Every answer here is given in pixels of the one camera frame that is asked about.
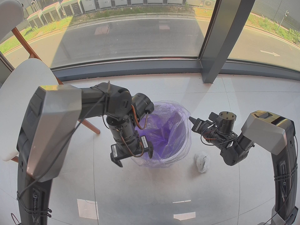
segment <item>asphalt road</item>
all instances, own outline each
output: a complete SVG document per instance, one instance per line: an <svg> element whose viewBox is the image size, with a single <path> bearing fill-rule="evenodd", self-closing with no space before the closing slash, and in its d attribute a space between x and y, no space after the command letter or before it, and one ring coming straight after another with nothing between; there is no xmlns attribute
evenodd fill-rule
<svg viewBox="0 0 300 225"><path fill-rule="evenodd" d="M70 28L30 45L52 68L112 58L198 56L207 27L208 21L191 19L110 21ZM28 53L20 48L6 55L6 58L16 67L28 58ZM246 28L230 58L300 70L300 49L268 34Z"/></svg>

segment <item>gray metallic casing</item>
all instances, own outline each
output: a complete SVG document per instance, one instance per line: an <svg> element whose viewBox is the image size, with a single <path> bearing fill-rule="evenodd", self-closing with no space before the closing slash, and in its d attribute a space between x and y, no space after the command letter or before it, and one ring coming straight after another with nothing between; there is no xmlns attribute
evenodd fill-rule
<svg viewBox="0 0 300 225"><path fill-rule="evenodd" d="M285 130L271 123L279 117L266 111L252 112L242 127L242 133L267 151L278 155L287 145Z"/></svg>
<svg viewBox="0 0 300 225"><path fill-rule="evenodd" d="M81 89L71 85L40 86L45 92L40 119L32 141L27 173L34 179L53 162L70 137L81 112ZM69 146L58 156L51 169L39 180L44 182L58 176Z"/></svg>

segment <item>floor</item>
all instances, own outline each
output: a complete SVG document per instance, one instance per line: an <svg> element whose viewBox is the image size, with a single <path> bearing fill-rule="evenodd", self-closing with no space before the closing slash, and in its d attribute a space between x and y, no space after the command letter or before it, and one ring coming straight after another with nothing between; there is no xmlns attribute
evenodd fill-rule
<svg viewBox="0 0 300 225"><path fill-rule="evenodd" d="M256 110L292 119L300 134L300 82L219 75L213 84L203 84L199 74L168 74L67 83L90 87L108 80L128 88L132 95L141 92L152 101L177 101L195 118L207 119L212 111L232 111L237 115L234 131L238 134L249 113ZM111 133L101 118L89 121L101 134L80 126L73 135L61 173L53 180L49 225L257 225L271 217L275 203L272 161L260 146L230 167L218 148L203 145L200 136L192 133L188 155L169 168L139 167L130 158L119 168L110 160ZM199 151L211 156L210 168L202 174L194 158ZM10 213L19 218L17 163L0 161L0 178L0 224L13 224Z"/></svg>

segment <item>lamp post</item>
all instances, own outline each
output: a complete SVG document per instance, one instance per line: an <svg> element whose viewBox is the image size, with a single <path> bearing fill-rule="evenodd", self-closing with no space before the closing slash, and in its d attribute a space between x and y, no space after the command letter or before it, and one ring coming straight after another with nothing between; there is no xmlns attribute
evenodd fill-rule
<svg viewBox="0 0 300 225"><path fill-rule="evenodd" d="M289 12L288 11L286 11L286 13L285 13L285 15L283 16L283 18L282 18L282 20L281 20L281 23L280 23L280 25L278 26L278 28L277 28L277 30L276 30L276 32L278 31L278 29L280 28L280 26L281 26L281 24L282 24L282 22L283 22L283 19L284 19L284 17L287 17L287 15L289 14Z"/></svg>

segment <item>crumpled trash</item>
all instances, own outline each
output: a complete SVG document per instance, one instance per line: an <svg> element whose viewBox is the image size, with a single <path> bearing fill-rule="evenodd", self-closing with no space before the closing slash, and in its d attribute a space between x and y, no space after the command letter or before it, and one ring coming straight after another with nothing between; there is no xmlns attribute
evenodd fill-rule
<svg viewBox="0 0 300 225"><path fill-rule="evenodd" d="M137 131L145 135L153 144L153 157L148 153L141 157L131 157L135 163L144 167L170 167L183 159L192 144L190 116L182 105L174 101L154 103L154 111L149 114L146 129Z"/></svg>
<svg viewBox="0 0 300 225"><path fill-rule="evenodd" d="M204 173L209 169L210 156L206 152L201 151L197 153L195 155L195 159L196 159L196 166L200 173Z"/></svg>

